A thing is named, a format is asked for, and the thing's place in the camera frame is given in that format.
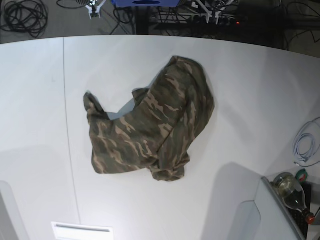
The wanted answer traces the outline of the camouflage t-shirt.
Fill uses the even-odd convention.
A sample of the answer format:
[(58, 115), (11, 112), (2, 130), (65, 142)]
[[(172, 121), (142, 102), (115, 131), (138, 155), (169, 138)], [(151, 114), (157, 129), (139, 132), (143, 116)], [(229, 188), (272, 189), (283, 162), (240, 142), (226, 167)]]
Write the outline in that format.
[(188, 149), (215, 109), (203, 67), (173, 56), (149, 88), (135, 89), (132, 96), (133, 110), (111, 119), (92, 93), (84, 94), (94, 171), (148, 169), (157, 181), (180, 180), (190, 161)]

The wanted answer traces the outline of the black power strip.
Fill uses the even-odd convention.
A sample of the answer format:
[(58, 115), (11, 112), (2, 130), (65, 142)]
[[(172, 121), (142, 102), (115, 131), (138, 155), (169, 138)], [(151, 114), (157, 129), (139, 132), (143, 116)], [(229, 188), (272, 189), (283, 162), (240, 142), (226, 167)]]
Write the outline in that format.
[(209, 17), (206, 14), (193, 14), (190, 19), (195, 24), (211, 24), (216, 26), (239, 26), (241, 24), (241, 21), (233, 14), (220, 14)]

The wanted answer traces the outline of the blue plastic bin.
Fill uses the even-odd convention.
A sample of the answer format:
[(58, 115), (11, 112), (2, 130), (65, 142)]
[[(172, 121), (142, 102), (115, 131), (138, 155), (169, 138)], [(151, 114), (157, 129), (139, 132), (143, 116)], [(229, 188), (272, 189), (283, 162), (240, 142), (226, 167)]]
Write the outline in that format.
[(113, 0), (117, 7), (176, 7), (180, 0)]

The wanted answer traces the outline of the clear plastic bottle red cap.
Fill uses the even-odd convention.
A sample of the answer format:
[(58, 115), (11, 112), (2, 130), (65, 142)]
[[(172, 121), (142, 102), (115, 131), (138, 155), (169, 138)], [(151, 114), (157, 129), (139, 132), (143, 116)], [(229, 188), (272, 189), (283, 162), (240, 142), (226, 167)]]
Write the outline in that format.
[(314, 223), (315, 215), (306, 205), (304, 189), (293, 174), (290, 172), (279, 174), (273, 180), (272, 186), (287, 208), (299, 211), (309, 225)]

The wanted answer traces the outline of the green tape roll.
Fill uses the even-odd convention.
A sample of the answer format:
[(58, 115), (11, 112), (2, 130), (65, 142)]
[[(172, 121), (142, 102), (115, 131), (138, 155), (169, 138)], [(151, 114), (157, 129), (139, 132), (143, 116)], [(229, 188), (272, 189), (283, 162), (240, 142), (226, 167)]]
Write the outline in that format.
[(304, 183), (308, 178), (308, 172), (306, 171), (306, 169), (301, 169), (296, 173), (295, 178), (300, 183)]

